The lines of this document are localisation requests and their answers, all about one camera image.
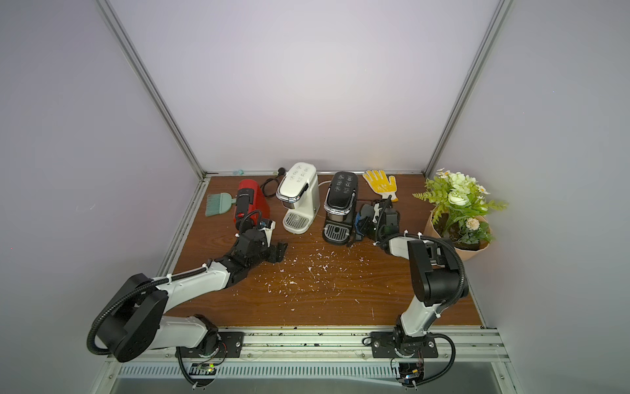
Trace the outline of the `red coffee machine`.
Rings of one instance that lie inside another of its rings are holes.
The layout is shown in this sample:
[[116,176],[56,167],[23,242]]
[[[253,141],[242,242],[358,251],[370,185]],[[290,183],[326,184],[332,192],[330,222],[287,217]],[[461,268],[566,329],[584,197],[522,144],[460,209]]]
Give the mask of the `red coffee machine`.
[[236,195],[234,223],[237,230],[241,229],[243,219],[254,211],[260,214],[248,218],[248,222],[243,226],[244,230],[257,226],[262,219],[270,218],[270,207],[266,197],[263,195],[259,184],[251,179],[242,180],[239,183],[239,190]]

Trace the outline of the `black coffee machine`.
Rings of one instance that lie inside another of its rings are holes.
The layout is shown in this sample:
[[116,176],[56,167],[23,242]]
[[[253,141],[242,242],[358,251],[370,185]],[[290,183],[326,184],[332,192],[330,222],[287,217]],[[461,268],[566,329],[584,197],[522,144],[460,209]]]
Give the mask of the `black coffee machine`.
[[324,201],[326,219],[323,239],[336,246],[351,243],[358,200],[359,180],[352,172],[337,172],[331,179]]

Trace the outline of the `white coffee machine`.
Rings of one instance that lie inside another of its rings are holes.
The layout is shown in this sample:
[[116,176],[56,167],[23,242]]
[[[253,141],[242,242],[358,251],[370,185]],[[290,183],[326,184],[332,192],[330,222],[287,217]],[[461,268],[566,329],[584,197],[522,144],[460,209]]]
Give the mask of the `white coffee machine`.
[[287,208],[283,227],[292,234],[308,231],[320,208],[319,181],[313,164],[294,164],[283,177],[276,197]]

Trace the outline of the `grey blue microfiber cloth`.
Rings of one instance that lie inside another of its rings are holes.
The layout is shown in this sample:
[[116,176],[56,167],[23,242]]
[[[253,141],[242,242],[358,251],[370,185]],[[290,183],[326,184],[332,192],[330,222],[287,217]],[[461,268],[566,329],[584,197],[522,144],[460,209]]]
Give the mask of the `grey blue microfiber cloth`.
[[357,212],[354,220],[354,237],[356,241],[364,239],[377,240],[377,208],[377,204],[364,204]]

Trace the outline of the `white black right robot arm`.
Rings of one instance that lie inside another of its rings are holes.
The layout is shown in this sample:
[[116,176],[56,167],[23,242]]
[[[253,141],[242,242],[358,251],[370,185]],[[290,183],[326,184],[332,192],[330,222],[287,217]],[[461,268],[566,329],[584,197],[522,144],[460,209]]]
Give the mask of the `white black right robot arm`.
[[390,198],[375,203],[372,222],[374,245],[409,262],[413,299],[397,320],[392,346],[398,356],[411,357],[433,344],[433,323],[467,295],[464,264],[450,241],[401,232]]

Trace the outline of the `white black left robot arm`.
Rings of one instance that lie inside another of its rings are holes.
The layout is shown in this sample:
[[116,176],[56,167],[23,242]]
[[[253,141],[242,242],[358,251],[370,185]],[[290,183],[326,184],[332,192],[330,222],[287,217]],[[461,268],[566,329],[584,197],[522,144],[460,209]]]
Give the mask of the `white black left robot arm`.
[[222,350],[218,327],[203,315],[173,317],[169,311],[243,281],[262,263],[282,262],[287,245],[272,244],[276,224],[254,211],[257,223],[241,225],[236,242],[219,259],[162,277],[129,277],[91,324],[87,350],[132,361],[146,351],[174,348],[182,356],[215,356]]

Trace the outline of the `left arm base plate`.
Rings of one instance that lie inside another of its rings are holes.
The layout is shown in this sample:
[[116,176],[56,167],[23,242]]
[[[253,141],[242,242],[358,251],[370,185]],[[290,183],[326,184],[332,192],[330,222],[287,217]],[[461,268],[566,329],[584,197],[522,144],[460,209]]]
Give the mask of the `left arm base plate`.
[[220,331],[208,334],[201,343],[193,348],[179,347],[183,358],[239,358],[244,345],[244,333]]

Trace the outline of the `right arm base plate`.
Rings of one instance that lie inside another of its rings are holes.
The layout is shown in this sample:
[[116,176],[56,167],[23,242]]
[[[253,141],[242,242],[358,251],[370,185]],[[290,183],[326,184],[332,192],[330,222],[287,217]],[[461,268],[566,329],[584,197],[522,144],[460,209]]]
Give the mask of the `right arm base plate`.
[[372,357],[377,359],[438,357],[437,344],[431,335],[409,337],[393,332],[376,331],[364,338],[364,345],[371,348]]

